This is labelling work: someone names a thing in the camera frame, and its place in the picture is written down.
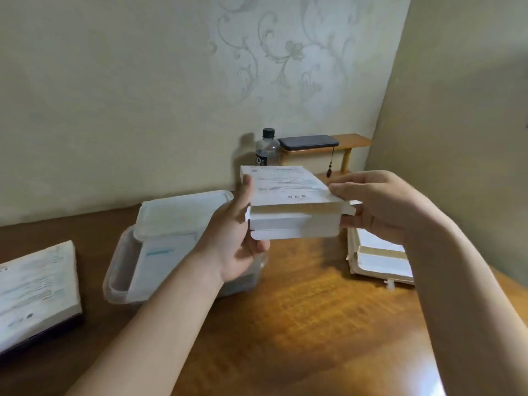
person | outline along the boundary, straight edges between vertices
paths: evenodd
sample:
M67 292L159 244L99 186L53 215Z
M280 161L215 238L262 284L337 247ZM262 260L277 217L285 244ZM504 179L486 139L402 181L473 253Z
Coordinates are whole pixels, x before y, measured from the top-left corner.
M391 172L352 173L329 188L362 202L354 216L342 217L343 226L404 246L446 394L528 394L528 330L458 226ZM269 248L249 236L244 220L252 192L245 176L237 197L215 212L193 251L70 396L172 392L222 284Z

person's left arm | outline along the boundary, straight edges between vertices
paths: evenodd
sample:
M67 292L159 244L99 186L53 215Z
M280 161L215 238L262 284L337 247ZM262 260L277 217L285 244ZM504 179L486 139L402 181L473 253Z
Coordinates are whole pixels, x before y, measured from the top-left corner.
M244 220L252 192L246 175L238 196L215 212L194 250L67 395L170 395L221 286L269 248Z

person's right hand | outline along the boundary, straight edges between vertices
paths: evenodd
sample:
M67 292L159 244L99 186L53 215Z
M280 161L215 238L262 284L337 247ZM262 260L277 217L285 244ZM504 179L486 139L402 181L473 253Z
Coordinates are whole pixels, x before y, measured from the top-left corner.
M364 228L392 243L403 244L408 231L443 216L431 200L389 171L353 172L328 187L341 199L362 202L354 206L355 215L343 215L342 226Z

wall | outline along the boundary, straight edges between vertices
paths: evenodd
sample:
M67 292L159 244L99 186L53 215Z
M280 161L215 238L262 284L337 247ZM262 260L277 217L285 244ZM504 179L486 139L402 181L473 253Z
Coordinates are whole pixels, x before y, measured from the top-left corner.
M389 169L528 285L528 0L412 0L368 169Z
M0 225L233 188L264 127L371 137L408 4L2 0Z

small wooden shelf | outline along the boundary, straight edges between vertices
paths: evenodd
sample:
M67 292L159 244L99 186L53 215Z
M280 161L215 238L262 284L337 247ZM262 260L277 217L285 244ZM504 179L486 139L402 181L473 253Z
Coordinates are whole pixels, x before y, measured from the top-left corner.
M357 133L348 133L348 134L335 134L332 135L334 139L339 142L339 146L336 147L320 147L315 149L306 149L306 150L294 150L288 151L283 148L280 149L280 164L286 165L286 161L289 157L292 156L303 156L308 154L315 154L321 152L332 152L332 149L335 150L345 150L343 155L343 162L341 163L341 175L347 173L348 171L348 162L350 161L350 153L353 148L356 147L368 147L372 145L372 141L367 139L364 136L361 136Z

